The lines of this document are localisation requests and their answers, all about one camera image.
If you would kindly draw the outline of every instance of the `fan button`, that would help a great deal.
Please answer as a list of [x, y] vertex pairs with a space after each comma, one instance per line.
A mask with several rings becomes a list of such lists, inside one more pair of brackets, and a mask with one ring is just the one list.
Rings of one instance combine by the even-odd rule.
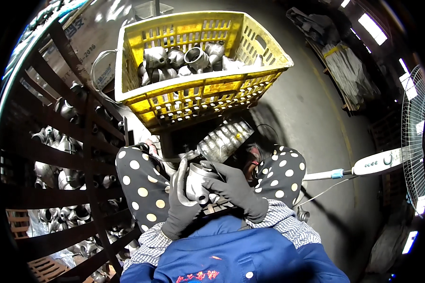
[[392, 163], [392, 160], [393, 160], [393, 156], [392, 154], [389, 154], [388, 156], [384, 157], [384, 164], [390, 165]]

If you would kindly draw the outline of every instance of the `black work glove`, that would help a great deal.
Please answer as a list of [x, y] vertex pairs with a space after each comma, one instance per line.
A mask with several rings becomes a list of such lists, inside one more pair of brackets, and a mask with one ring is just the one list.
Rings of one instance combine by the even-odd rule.
[[183, 158], [178, 171], [170, 179], [169, 217], [162, 225], [162, 233], [175, 241], [182, 238], [184, 230], [192, 224], [201, 207], [196, 201], [185, 197], [187, 160]]
[[217, 162], [200, 161], [200, 164], [217, 171], [226, 181], [224, 183], [220, 180], [204, 178], [205, 182], [202, 186], [205, 189], [216, 192], [235, 206], [243, 208], [244, 215], [253, 223], [264, 220], [268, 212], [268, 201], [255, 195], [241, 170]]

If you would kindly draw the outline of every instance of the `yellow plastic crate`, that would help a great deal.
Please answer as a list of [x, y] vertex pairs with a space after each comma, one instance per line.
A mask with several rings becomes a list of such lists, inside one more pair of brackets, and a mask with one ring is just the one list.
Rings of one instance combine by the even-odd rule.
[[[225, 42], [225, 55], [251, 65], [263, 55], [263, 67], [215, 71], [140, 87], [137, 67], [143, 50], [179, 46], [187, 52], [199, 43]], [[128, 105], [152, 134], [242, 110], [257, 101], [293, 60], [246, 13], [202, 11], [169, 14], [124, 26], [119, 31], [115, 99]]]

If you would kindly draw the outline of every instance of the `polka dot pants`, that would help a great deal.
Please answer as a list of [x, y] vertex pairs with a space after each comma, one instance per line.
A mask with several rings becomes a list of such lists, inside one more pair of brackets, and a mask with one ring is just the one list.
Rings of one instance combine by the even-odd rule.
[[170, 177], [145, 143], [119, 149], [116, 171], [132, 217], [145, 232], [169, 212]]
[[294, 149], [274, 145], [271, 156], [261, 161], [252, 172], [258, 181], [255, 193], [267, 199], [283, 201], [293, 207], [306, 174], [306, 160]]
[[[123, 147], [116, 156], [116, 171], [132, 217], [145, 232], [165, 221], [169, 211], [170, 177], [159, 161], [149, 155], [145, 143]], [[294, 149], [275, 145], [272, 155], [261, 161], [252, 176], [255, 193], [283, 201], [292, 207], [306, 173], [304, 157]]]

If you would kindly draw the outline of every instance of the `white cable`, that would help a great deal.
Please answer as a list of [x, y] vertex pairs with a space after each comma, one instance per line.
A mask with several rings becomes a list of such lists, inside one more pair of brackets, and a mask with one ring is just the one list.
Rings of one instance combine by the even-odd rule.
[[312, 197], [311, 199], [309, 199], [309, 200], [307, 200], [307, 201], [304, 201], [303, 203], [301, 203], [301, 204], [297, 204], [297, 205], [295, 205], [295, 206], [293, 206], [293, 208], [294, 207], [299, 207], [299, 206], [301, 206], [301, 205], [303, 205], [303, 204], [306, 204], [307, 202], [309, 202], [309, 201], [313, 201], [314, 199], [316, 199], [318, 196], [320, 196], [320, 195], [322, 195], [322, 194], [324, 194], [325, 192], [327, 192], [328, 190], [330, 190], [330, 189], [332, 189], [334, 186], [336, 186], [336, 185], [338, 185], [338, 184], [341, 184], [341, 183], [343, 183], [343, 182], [345, 182], [345, 181], [347, 181], [347, 180], [351, 180], [351, 179], [354, 179], [354, 178], [357, 178], [358, 176], [354, 176], [354, 177], [351, 177], [351, 178], [348, 178], [348, 179], [344, 179], [344, 180], [342, 180], [342, 181], [340, 181], [340, 182], [338, 182], [338, 183], [336, 183], [336, 184], [333, 184], [333, 185], [331, 185], [329, 188], [327, 188], [326, 190], [324, 190], [323, 192], [321, 192], [321, 193], [319, 193], [318, 195], [315, 195], [314, 197]]
[[109, 54], [113, 54], [115, 52], [118, 52], [118, 49], [115, 50], [105, 50], [102, 51], [101, 53], [99, 53], [98, 57], [96, 58], [96, 60], [93, 62], [93, 64], [91, 65], [91, 83], [93, 85], [93, 87], [95, 88], [95, 90], [97, 91], [97, 93], [99, 93], [99, 95], [101, 95], [105, 100], [107, 100], [108, 102], [111, 102], [113, 104], [115, 104], [117, 107], [126, 110], [123, 107], [120, 107], [118, 104], [121, 104], [121, 102], [116, 102], [113, 99], [111, 99], [110, 97], [108, 97], [107, 95], [105, 95], [105, 93], [103, 93], [96, 85], [96, 75], [95, 75], [95, 67], [96, 64], [102, 60], [105, 56], [109, 55]]

